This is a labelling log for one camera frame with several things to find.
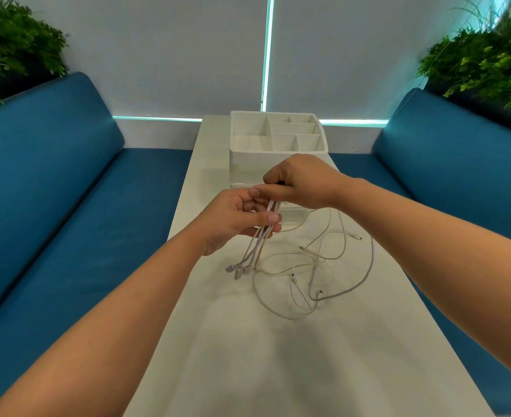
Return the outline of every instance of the table surface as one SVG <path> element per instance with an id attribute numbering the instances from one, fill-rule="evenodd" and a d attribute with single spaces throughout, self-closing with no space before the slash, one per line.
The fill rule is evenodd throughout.
<path id="1" fill-rule="evenodd" d="M 203 119 L 169 237 L 228 188 L 229 135 L 230 117 Z M 317 236 L 328 212 L 314 215 L 300 233 L 280 237 Z M 349 217 L 343 222 L 364 239 L 349 239 L 347 253 L 327 262 L 327 294 L 369 266 L 369 235 Z M 380 245 L 361 287 L 289 321 L 259 302 L 251 277 L 235 281 L 224 271 L 248 242 L 236 237 L 195 266 L 127 417 L 493 415 Z"/>

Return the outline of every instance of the blue sofa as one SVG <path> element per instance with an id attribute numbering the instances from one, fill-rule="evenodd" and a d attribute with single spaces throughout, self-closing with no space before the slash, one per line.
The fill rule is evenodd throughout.
<path id="1" fill-rule="evenodd" d="M 511 132 L 420 90 L 402 104 L 339 169 L 511 238 Z M 123 144 L 81 73 L 0 106 L 0 396 L 168 237 L 191 152 Z M 419 294 L 510 415 L 511 373 Z"/>
<path id="2" fill-rule="evenodd" d="M 81 73 L 0 106 L 0 396 L 168 237 L 191 151 L 123 145 Z"/>
<path id="3" fill-rule="evenodd" d="M 372 154 L 331 154 L 337 167 L 511 238 L 511 131 L 419 89 L 400 105 Z M 510 371 L 417 291 L 495 414 L 511 415 Z"/>

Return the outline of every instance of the leaves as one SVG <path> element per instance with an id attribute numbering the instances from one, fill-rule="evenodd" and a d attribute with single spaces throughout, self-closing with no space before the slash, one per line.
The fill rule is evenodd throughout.
<path id="1" fill-rule="evenodd" d="M 503 15 L 488 31 L 461 29 L 433 45 L 420 61 L 419 76 L 452 84 L 444 96 L 478 89 L 483 99 L 505 101 L 511 107 L 511 20 Z"/>
<path id="2" fill-rule="evenodd" d="M 25 74 L 21 60 L 30 54 L 39 57 L 51 73 L 66 74 L 60 53 L 67 47 L 67 37 L 34 19 L 29 7 L 16 0 L 0 0 L 0 75 L 8 71 Z"/>

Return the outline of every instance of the planter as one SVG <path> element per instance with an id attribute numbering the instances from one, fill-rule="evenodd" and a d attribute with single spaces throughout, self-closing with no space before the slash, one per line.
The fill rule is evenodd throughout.
<path id="1" fill-rule="evenodd" d="M 425 90 L 432 94 L 443 96 L 450 88 L 448 82 L 432 82 L 426 84 Z M 466 90 L 464 92 L 455 92 L 446 98 L 453 104 L 459 105 L 479 116 L 488 118 L 489 120 L 508 127 L 511 129 L 511 108 L 505 108 L 505 103 L 498 100 L 482 100 L 479 91 L 475 89 Z"/>
<path id="2" fill-rule="evenodd" d="M 26 67 L 27 74 L 9 71 L 4 76 L 0 76 L 1 99 L 6 99 L 58 77 L 56 74 L 51 74 L 36 56 L 30 55 L 22 59 L 21 62 Z"/>

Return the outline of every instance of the hand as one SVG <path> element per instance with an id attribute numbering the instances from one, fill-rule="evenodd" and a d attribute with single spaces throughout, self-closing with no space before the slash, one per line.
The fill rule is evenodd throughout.
<path id="1" fill-rule="evenodd" d="M 295 154 L 265 174 L 266 184 L 253 187 L 250 194 L 311 209 L 335 207 L 347 178 L 314 155 Z"/>
<path id="2" fill-rule="evenodd" d="M 275 224 L 281 230 L 281 217 L 267 211 L 268 201 L 250 195 L 250 189 L 220 192 L 186 228 L 204 242 L 204 256 L 209 256 L 239 234 L 253 237 L 256 227 Z"/>

